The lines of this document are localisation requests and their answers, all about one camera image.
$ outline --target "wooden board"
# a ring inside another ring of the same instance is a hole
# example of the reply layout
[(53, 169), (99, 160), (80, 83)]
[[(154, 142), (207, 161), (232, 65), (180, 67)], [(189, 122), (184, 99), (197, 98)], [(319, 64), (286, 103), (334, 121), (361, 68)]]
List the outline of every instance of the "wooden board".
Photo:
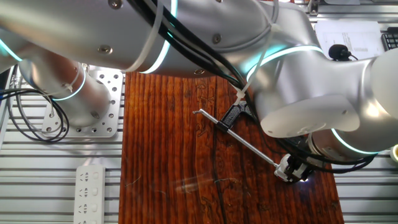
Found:
[[(286, 184), (192, 113), (203, 108), (220, 119), (235, 100), (226, 81), (128, 73), (125, 94), (120, 224), (343, 223), (332, 174)], [(279, 163), (250, 120), (233, 130)]]

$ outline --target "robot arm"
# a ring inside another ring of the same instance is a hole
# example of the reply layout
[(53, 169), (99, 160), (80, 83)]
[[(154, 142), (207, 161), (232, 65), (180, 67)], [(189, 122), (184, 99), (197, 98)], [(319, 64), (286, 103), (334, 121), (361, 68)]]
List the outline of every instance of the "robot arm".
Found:
[[(289, 3), (280, 4), (276, 24), (282, 32), (270, 40), (271, 2), (165, 0), (164, 5), (252, 79), (250, 94), (266, 134), (310, 134), (311, 151), (336, 161), (364, 158), (395, 145), (398, 113), (391, 96), (396, 89), (384, 85), (396, 81), (392, 74), (398, 68), (390, 63), (396, 50), (355, 62), (329, 61), (307, 15)], [(152, 29), (139, 11), (121, 0), (1, 0), (1, 6), (0, 39), (21, 60), (37, 57), (34, 51), (24, 51), (24, 46), (34, 45), (70, 60), (127, 69)], [(0, 55), (0, 71), (16, 62), (10, 54)], [(161, 36), (137, 71), (187, 78), (212, 75)]]

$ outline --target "metal rod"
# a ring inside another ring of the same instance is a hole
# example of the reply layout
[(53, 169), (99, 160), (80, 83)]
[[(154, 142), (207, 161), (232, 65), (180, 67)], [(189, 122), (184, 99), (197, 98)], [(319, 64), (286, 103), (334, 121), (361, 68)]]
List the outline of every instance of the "metal rod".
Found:
[[(204, 111), (203, 109), (200, 109), (199, 111), (194, 111), (194, 114), (201, 113), (205, 117), (207, 117), (210, 121), (213, 123), (217, 124), (219, 121), (214, 118), (212, 115)], [(250, 143), (248, 143), (246, 140), (241, 138), (239, 135), (237, 135), (235, 132), (232, 130), (227, 130), (227, 133), (230, 134), (232, 137), (234, 137), (236, 140), (244, 144), (246, 147), (248, 147), (252, 152), (256, 153), (259, 157), (263, 158), (265, 161), (267, 161), (269, 164), (273, 165), (274, 167), (278, 167), (278, 164), (276, 164), (270, 157), (266, 156), (264, 153), (262, 153), (260, 150), (256, 149), (254, 146), (252, 146)]]

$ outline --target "white paper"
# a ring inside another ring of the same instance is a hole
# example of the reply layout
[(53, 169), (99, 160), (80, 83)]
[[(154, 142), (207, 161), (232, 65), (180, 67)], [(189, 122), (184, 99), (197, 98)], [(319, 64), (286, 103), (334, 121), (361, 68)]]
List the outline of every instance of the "white paper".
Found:
[(329, 48), (343, 44), (358, 59), (366, 59), (384, 53), (380, 27), (377, 22), (318, 21), (315, 32), (324, 54), (329, 57)]

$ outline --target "power strip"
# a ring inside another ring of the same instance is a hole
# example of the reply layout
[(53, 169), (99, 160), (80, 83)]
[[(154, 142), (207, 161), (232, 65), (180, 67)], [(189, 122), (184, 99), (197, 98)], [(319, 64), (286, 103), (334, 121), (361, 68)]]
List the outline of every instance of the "power strip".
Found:
[(76, 170), (73, 224), (103, 224), (105, 167), (80, 166)]

